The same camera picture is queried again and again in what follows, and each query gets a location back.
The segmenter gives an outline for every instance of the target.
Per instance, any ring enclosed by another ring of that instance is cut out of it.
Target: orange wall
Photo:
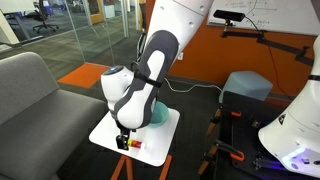
[[[147,23],[155,0],[147,0]],[[277,85],[276,71],[268,46],[256,43],[255,39],[228,37],[221,38],[222,27],[206,25],[206,19],[198,32],[185,48],[182,61],[176,61],[169,75],[193,80],[224,84],[230,73],[251,70],[273,83],[272,93],[283,94]],[[310,47],[306,57],[313,59],[315,36],[268,32],[266,38],[296,48]],[[294,60],[295,55],[271,48],[278,71],[280,88],[291,96],[296,96],[304,87],[311,67]]]

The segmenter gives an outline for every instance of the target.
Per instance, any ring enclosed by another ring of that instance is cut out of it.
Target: orange carpet
[[[90,88],[100,80],[101,74],[109,67],[95,64],[83,64],[76,70],[58,80],[59,83]]]

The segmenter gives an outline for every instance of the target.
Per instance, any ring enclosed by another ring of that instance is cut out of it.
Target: white robot
[[[145,50],[133,73],[115,66],[102,77],[104,95],[120,135],[118,148],[128,150],[130,131],[150,123],[159,88],[176,57],[206,17],[213,0],[157,0]],[[320,177],[320,37],[314,44],[310,79],[291,105],[259,131],[263,146],[286,169]]]

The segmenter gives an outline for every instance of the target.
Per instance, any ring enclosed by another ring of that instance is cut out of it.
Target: gray stool
[[[222,103],[225,91],[264,101],[271,88],[271,82],[253,71],[233,72],[222,89],[219,103]]]

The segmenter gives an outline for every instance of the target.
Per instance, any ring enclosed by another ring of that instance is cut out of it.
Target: gray couch
[[[35,53],[0,60],[0,179],[57,179],[106,113],[105,102],[59,89]]]

